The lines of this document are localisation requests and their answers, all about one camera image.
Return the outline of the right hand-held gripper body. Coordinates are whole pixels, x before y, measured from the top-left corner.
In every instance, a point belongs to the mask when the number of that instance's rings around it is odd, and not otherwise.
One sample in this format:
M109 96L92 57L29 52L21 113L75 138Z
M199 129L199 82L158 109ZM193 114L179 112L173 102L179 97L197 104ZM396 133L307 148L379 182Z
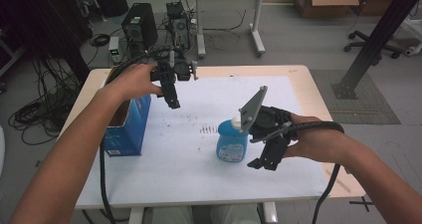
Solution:
M263 106L267 90L267 86L261 86L252 98L239 108L241 131L252 136L252 143L283 136L292 124L290 112Z

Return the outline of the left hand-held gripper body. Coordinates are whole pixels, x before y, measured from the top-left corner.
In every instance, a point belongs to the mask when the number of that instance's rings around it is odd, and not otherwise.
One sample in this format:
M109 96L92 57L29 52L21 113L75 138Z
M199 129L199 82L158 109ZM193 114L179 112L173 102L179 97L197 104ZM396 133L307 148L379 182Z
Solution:
M159 81L162 85L173 85L176 81L197 80L196 61L188 62L183 54L170 51L166 56L157 60L157 67L150 74L153 82Z

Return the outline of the blue bottle with white cap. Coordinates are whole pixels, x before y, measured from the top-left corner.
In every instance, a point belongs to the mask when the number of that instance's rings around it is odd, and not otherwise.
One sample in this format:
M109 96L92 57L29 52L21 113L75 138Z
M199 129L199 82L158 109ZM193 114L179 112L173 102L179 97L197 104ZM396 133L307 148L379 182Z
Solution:
M218 133L217 157L227 162L242 161L246 155L249 133L241 129L241 118L234 116L221 122Z

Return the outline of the blue cardboard box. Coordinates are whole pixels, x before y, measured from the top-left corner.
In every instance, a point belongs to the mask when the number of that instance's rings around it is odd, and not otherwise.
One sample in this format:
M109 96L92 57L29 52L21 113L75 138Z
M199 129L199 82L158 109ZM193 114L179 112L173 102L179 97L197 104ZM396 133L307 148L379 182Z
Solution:
M123 102L105 131L105 151L109 156L141 155L151 103L150 95Z

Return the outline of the person's left hand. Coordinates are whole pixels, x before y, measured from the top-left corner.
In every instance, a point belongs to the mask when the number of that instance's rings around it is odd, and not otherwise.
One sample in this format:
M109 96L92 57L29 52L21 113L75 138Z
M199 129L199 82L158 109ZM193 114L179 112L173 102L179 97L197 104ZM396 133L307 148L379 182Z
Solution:
M105 89L120 101L150 94L161 95L161 87L155 85L150 78L150 73L154 70L154 65L130 65L115 80L107 84Z

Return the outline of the person's right hand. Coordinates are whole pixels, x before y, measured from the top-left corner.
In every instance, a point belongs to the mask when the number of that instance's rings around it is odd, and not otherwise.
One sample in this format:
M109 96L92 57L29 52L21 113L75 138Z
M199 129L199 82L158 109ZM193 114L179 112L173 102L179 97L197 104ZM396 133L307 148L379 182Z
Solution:
M349 138L329 128L310 128L296 134L296 144L288 147L285 157L304 157L319 162L341 163Z

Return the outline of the open computer case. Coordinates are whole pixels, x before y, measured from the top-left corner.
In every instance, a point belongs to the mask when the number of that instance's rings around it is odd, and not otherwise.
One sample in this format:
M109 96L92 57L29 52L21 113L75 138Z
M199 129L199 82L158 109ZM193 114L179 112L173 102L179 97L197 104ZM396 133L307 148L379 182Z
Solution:
M167 3L166 14L173 45L182 50L190 49L188 17L181 2Z

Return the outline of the white table mat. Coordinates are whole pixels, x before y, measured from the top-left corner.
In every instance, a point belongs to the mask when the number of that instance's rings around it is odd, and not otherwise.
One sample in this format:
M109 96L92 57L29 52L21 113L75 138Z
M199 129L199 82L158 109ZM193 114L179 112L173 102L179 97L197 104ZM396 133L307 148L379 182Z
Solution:
M201 78L176 86L180 108L151 100L141 155L108 157L96 162L77 202L79 208L102 206L107 193L113 207L235 203L319 197L326 178L320 164L285 158L276 170L247 164L263 144L251 143L240 162L216 155L218 125L237 115L261 86L264 103L290 112L301 108L286 76Z

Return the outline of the black computer tower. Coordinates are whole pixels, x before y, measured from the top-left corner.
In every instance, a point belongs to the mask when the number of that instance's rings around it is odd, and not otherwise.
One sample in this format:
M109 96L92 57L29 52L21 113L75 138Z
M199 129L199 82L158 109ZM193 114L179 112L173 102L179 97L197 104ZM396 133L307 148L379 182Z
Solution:
M121 23L121 28L133 55L149 49L158 39L150 3L134 3Z

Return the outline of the small white power unit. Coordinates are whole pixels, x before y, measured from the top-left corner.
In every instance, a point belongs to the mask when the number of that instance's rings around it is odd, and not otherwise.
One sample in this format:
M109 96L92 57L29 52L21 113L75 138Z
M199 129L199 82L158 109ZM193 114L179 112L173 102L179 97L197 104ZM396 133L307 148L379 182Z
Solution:
M110 38L108 43L108 51L112 61L114 63L118 63L120 61L119 37L113 36Z

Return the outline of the thin wooden strip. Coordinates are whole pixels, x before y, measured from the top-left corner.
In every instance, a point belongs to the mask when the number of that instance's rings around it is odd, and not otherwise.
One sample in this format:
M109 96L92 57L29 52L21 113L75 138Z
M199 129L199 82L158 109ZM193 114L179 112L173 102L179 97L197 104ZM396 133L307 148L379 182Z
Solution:
M331 196L346 196L349 193L350 193L350 188L346 185L345 181L343 180L343 174L340 171L337 174L337 177L334 181L334 185L331 191Z

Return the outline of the black tape cross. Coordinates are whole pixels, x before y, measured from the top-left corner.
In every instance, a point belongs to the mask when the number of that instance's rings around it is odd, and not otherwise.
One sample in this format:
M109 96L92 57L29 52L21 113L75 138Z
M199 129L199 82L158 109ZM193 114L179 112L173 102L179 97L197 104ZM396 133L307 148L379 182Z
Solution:
M370 211L370 206L373 206L373 202L366 200L364 196L361 196L359 200L349 201L350 205L361 205L366 212Z

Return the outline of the dark grey floor mat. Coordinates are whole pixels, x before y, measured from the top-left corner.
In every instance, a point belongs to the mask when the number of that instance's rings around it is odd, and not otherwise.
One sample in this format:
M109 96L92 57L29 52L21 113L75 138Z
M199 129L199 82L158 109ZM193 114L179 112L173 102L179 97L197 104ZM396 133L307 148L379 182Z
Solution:
M348 124L400 124L400 120L373 82L364 75L353 99L338 99L332 85L340 82L346 70L311 70L311 75L332 119Z

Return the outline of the open brown cardboard box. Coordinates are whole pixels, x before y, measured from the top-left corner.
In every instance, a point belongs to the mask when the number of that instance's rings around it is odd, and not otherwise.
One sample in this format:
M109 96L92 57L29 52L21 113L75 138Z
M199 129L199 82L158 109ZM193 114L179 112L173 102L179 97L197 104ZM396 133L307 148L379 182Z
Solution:
M359 0L295 0L294 5L302 18L340 18Z

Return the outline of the dark curtain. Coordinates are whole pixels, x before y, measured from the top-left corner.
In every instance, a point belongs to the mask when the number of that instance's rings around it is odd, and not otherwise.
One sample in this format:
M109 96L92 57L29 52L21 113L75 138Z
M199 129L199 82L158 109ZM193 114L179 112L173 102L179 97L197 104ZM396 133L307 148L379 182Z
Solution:
M93 35L76 0L0 0L0 22L10 25L41 59L66 61L80 83L90 73L80 47Z

